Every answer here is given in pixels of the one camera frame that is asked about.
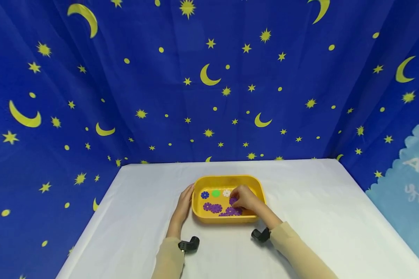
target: yellow star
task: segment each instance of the yellow star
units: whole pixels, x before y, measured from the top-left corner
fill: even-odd
[[[75,104],[73,103],[73,101],[68,101],[68,105],[71,109],[74,109]]]
[[[191,79],[190,77],[188,77],[188,78],[184,78],[184,82],[183,82],[183,83],[185,84],[185,86],[186,86],[186,85],[191,85],[191,82],[192,82],[192,81],[191,81],[190,79]]]
[[[120,7],[120,8],[122,8],[122,7],[121,7],[121,3],[122,3],[123,1],[121,1],[121,0],[110,0],[110,2],[112,2],[112,3],[114,3],[114,4],[115,4],[115,8],[116,8],[116,7]]]
[[[28,70],[33,70],[34,74],[41,71],[39,70],[41,66],[37,65],[36,62],[33,62],[32,64],[28,63],[28,65],[29,65]]]
[[[306,103],[306,108],[311,109],[313,108],[313,106],[316,105],[316,100],[315,99],[310,99],[307,101]]]
[[[407,92],[402,96],[402,100],[404,103],[410,103],[414,100],[414,97],[416,97],[416,95],[413,92]]]
[[[249,154],[247,155],[247,158],[248,158],[249,160],[253,160],[254,158],[256,158],[256,155],[255,155],[254,153],[249,153]]]
[[[9,142],[10,144],[14,144],[15,141],[19,141],[18,138],[16,138],[16,133],[11,133],[11,131],[8,131],[7,134],[2,134],[5,139],[3,140],[3,142]]]
[[[50,182],[48,182],[47,184],[42,184],[42,188],[40,188],[39,191],[42,191],[42,194],[43,194],[46,191],[49,191],[51,186],[52,185],[50,185]]]
[[[286,55],[286,53],[284,53],[284,51],[280,55],[278,55],[279,56],[279,58],[278,58],[279,62],[282,62],[282,60],[285,59],[285,57],[284,57],[285,55]]]
[[[210,129],[206,129],[205,132],[203,133],[206,137],[212,137],[213,136],[213,131]]]
[[[214,48],[214,45],[216,44],[214,42],[214,39],[210,40],[210,38],[208,38],[208,42],[206,43],[208,45],[208,48]]]
[[[53,126],[57,128],[61,126],[61,121],[57,117],[51,117],[51,123],[53,123]]]
[[[383,71],[383,65],[377,65],[377,67],[375,67],[373,70],[374,72],[372,73],[380,73],[380,71]]]
[[[74,184],[75,185],[79,185],[79,184],[82,184],[82,183],[84,183],[84,180],[85,180],[85,175],[86,175],[87,173],[81,173],[81,174],[78,174],[78,176],[74,179]]]
[[[80,73],[86,73],[87,71],[85,70],[85,67],[84,66],[82,66],[81,64],[79,64],[79,67],[78,67],[78,69],[79,69],[79,72]]]
[[[272,35],[270,34],[270,31],[266,28],[261,35],[259,36],[259,38],[261,38],[261,41],[263,41],[264,43],[268,40],[270,40],[270,37]]]
[[[244,53],[248,53],[249,50],[251,50],[250,44],[244,44],[244,47],[242,47],[244,50]]]
[[[182,15],[186,15],[189,20],[190,15],[194,15],[194,9],[196,8],[193,4],[194,0],[183,0],[180,1],[181,6],[180,10],[182,11]]]
[[[37,52],[41,53],[43,56],[50,57],[51,54],[51,48],[49,48],[46,44],[42,44],[41,42],[38,42],[39,45],[37,47]]]
[[[363,136],[365,134],[365,127],[360,126],[357,128],[357,135]]]
[[[225,86],[225,88],[222,90],[222,95],[228,96],[231,92],[231,89],[228,88],[228,86]]]
[[[144,110],[139,109],[139,110],[137,110],[136,116],[138,116],[139,118],[145,118],[146,114],[147,114],[147,112],[144,112]]]
[[[386,136],[386,138],[384,138],[385,143],[391,143],[393,140],[393,136]]]

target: light blue poster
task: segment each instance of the light blue poster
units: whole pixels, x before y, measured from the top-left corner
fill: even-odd
[[[412,134],[399,159],[366,194],[419,257],[419,125]]]

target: purple flower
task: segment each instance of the purple flower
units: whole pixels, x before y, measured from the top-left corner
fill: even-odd
[[[212,205],[211,206],[211,212],[212,213],[222,212],[222,206],[221,205]]]
[[[232,197],[230,198],[230,205],[233,205],[233,203],[237,202],[238,198]]]
[[[204,209],[204,211],[210,211],[212,206],[213,205],[211,203],[205,203],[203,205],[203,209]]]
[[[209,195],[210,193],[208,193],[207,191],[203,191],[200,196],[202,197],[202,199],[206,200],[207,198],[210,197]]]

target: yellow dot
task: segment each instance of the yellow dot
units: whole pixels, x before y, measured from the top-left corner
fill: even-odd
[[[5,209],[4,211],[2,211],[2,216],[7,217],[10,213],[11,211],[9,209]]]

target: hand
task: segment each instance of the hand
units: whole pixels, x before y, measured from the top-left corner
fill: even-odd
[[[184,189],[184,191],[180,194],[177,207],[175,208],[171,221],[169,222],[168,232],[166,233],[167,238],[175,237],[180,239],[183,222],[186,220],[186,217],[188,217],[192,192],[194,192],[194,184],[186,187],[186,189]]]
[[[241,185],[235,188],[230,197],[238,198],[237,202],[233,203],[233,207],[243,207],[255,211],[257,206],[263,203],[258,197],[248,188],[248,186]]]

